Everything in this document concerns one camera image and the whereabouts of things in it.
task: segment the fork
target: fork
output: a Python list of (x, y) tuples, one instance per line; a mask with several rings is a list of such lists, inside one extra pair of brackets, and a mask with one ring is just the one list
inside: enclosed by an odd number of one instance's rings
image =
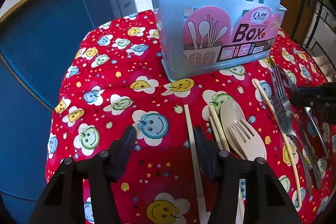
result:
[(246, 155), (246, 160), (257, 157), (266, 159), (265, 147), (262, 138), (244, 119), (228, 127), (228, 132)]
[[(288, 116), (288, 118), (289, 118), (288, 120), (290, 122), (289, 125), (290, 125), (291, 130), (289, 130), (289, 131), (283, 130), (283, 132), (288, 136), (295, 137), (300, 142), (300, 144), (302, 145), (304, 150), (306, 151), (306, 153), (307, 153), (307, 155), (310, 159), (310, 162), (311, 162), (311, 167), (313, 169), (313, 173), (314, 173), (314, 176), (315, 176), (317, 189), (320, 189), (321, 186), (322, 186), (322, 176), (321, 176), (321, 173), (320, 173), (320, 168), (318, 166), (316, 157), (315, 157), (315, 155), (314, 155), (314, 153), (311, 149), (309, 140), (308, 140), (308, 138), (306, 136), (306, 133), (303, 129), (302, 123), (298, 119), (297, 115), (293, 112), (291, 104), (290, 104), (290, 102), (289, 102), (289, 100), (286, 96), (285, 87), (283, 85), (283, 81), (282, 81), (282, 78), (280, 76), (280, 72), (278, 70), (278, 65), (276, 65), (271, 70), (271, 79), (272, 79), (272, 84), (273, 84), (275, 93), (276, 93), (276, 95), (278, 95), (278, 96), (275, 96), (275, 97), (278, 97), (281, 101), (280, 109), (284, 109), (284, 114), (286, 116)], [(300, 131), (301, 131), (302, 135), (305, 137), (307, 145), (305, 145), (303, 143), (303, 141), (301, 140), (301, 138), (294, 132), (290, 115), (292, 115), (295, 118), (297, 124), (299, 125)], [(300, 156), (301, 161), (303, 163), (304, 173), (305, 173), (305, 176), (306, 176), (306, 179), (307, 179), (307, 186), (308, 186), (309, 182), (311, 184), (311, 177), (310, 177), (310, 174), (309, 174), (308, 163), (306, 162), (305, 158), (303, 157), (302, 152), (299, 149), (295, 139), (293, 139), (293, 141), (294, 141), (295, 146), (298, 148), (299, 156)]]
[[(274, 112), (277, 116), (277, 120), (279, 122), (279, 126), (280, 126), (281, 130), (287, 136), (292, 136), (292, 137), (297, 138), (299, 140), (299, 142), (301, 143), (301, 145), (303, 146), (303, 148), (305, 149), (305, 146), (301, 142), (299, 136), (294, 132), (291, 117), (286, 113), (282, 103), (279, 100), (279, 97), (273, 96), (270, 101), (271, 101), (271, 104), (273, 105)], [(299, 153), (300, 159), (302, 161), (303, 170), (304, 170), (304, 174), (305, 174), (306, 181), (307, 181), (308, 194), (311, 196), (311, 194), (312, 194), (312, 182), (311, 182), (311, 176), (310, 176), (310, 173), (309, 173), (309, 165), (308, 165), (305, 157), (303, 156), (302, 151), (300, 150), (300, 148), (298, 146), (298, 143), (296, 142), (295, 138), (292, 138), (292, 140), (294, 141), (294, 144), (297, 148), (297, 152)]]

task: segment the red tablecloth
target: red tablecloth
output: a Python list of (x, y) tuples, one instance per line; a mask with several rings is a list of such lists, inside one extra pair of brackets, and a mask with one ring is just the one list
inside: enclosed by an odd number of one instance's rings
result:
[[(290, 71), (297, 85), (325, 82), (314, 61), (281, 31), (271, 56)], [(193, 126), (201, 126), (208, 138), (213, 138), (206, 105), (213, 103), (218, 110), (223, 100), (234, 98), (264, 140), (268, 164), (297, 204), (293, 171), (284, 142), (271, 112), (252, 83), (255, 78), (266, 82), (266, 87), (271, 84), (267, 60), (244, 64), (237, 70), (192, 77), (188, 83), (182, 80), (171, 84), (161, 58), (152, 11), (107, 22), (86, 35), (63, 80), (60, 103), (52, 116), (47, 181), (64, 158), (89, 159), (100, 150), (108, 149), (127, 125), (134, 125), (137, 129), (135, 151), (123, 177), (112, 185), (122, 223), (164, 224), (174, 220), (176, 224), (199, 223), (183, 105), (189, 104)], [(296, 112), (307, 125), (305, 115)], [(302, 163), (293, 146), (302, 186), (303, 203), (298, 213), (303, 223), (311, 223), (324, 209), (334, 187), (331, 170), (335, 168), (336, 128), (321, 122), (319, 126), (330, 158), (327, 163), (318, 138), (309, 127), (324, 177), (322, 189), (313, 188), (311, 197), (306, 191)], [(207, 211), (211, 211), (215, 186), (203, 178), (203, 188)], [(84, 182), (84, 201), (86, 219), (93, 223), (87, 181)], [(155, 205), (179, 218), (169, 214), (162, 216), (153, 210)]]

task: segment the drawer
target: drawer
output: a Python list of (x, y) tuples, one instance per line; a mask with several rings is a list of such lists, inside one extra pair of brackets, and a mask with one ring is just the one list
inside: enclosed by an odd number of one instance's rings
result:
[(121, 16), (125, 17), (137, 12), (134, 0), (118, 0)]

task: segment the spoon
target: spoon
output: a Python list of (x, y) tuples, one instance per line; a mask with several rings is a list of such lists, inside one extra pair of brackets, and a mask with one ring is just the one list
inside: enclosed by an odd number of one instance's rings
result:
[(217, 41), (218, 39), (220, 39), (223, 35), (225, 35), (226, 32), (227, 32), (227, 26), (222, 27), (222, 28), (220, 29), (218, 35), (216, 36), (215, 41), (211, 44), (211, 46), (214, 45), (214, 44), (216, 43), (216, 41)]
[(210, 29), (210, 24), (206, 20), (203, 20), (203, 21), (201, 21), (199, 23), (199, 25), (198, 25), (198, 32), (199, 32), (199, 35), (201, 36), (201, 45), (200, 45), (199, 48), (202, 48), (202, 46), (203, 46), (203, 39), (208, 34), (209, 29)]
[(197, 50), (198, 49), (197, 44), (196, 44), (197, 35), (196, 35), (196, 29), (195, 29), (194, 22), (188, 21), (187, 26), (190, 32), (191, 39), (193, 40), (194, 48)]

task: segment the brand logo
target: brand logo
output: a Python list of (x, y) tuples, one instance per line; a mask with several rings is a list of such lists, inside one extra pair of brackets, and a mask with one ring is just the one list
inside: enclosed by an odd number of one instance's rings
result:
[(266, 9), (258, 9), (251, 15), (251, 22), (262, 23), (269, 16), (269, 12)]

